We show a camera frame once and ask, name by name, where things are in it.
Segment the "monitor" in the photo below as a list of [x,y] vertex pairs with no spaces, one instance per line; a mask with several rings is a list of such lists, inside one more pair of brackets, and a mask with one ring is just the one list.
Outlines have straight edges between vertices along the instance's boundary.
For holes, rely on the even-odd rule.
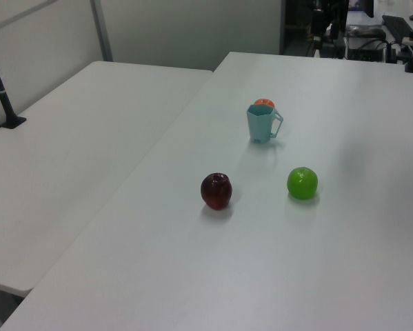
[[359,0],[364,13],[368,17],[373,17],[374,0]]

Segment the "green apple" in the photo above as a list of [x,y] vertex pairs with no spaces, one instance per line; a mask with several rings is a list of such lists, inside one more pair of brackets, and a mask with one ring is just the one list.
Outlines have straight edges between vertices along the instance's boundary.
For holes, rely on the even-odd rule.
[[293,169],[288,177],[289,193],[296,199],[306,200],[315,195],[318,186],[316,173],[306,167]]

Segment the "apple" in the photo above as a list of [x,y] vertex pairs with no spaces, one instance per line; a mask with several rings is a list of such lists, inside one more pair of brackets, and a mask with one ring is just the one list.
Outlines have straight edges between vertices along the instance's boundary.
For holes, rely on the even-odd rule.
[[275,105],[272,101],[269,99],[258,99],[257,101],[254,102],[254,105],[258,105],[259,103],[265,103],[273,108],[275,108]]
[[208,175],[200,187],[201,198],[215,210],[224,209],[231,199],[232,185],[228,176],[216,172]]
[[288,177],[289,193],[296,199],[311,199],[318,186],[316,173],[306,167],[293,169]]

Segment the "desk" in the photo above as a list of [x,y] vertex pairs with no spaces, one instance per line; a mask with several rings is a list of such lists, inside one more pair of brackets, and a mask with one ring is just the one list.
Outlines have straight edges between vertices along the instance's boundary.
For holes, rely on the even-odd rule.
[[27,295],[211,74],[96,62],[0,129],[0,290]]
[[[285,119],[262,146],[259,97]],[[314,200],[288,196],[298,166]],[[413,330],[413,74],[230,53],[2,327],[113,329]]]

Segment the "cup handle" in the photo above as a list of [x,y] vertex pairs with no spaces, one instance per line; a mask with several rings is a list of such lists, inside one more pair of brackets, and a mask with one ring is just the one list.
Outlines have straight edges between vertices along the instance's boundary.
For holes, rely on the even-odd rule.
[[280,115],[280,113],[278,112],[278,110],[276,110],[276,108],[274,108],[275,114],[274,114],[274,118],[278,119],[280,121],[280,125],[278,126],[278,128],[276,129],[275,133],[270,133],[270,137],[271,138],[276,138],[276,135],[278,134],[278,131],[280,130],[280,126],[284,121],[284,118]]

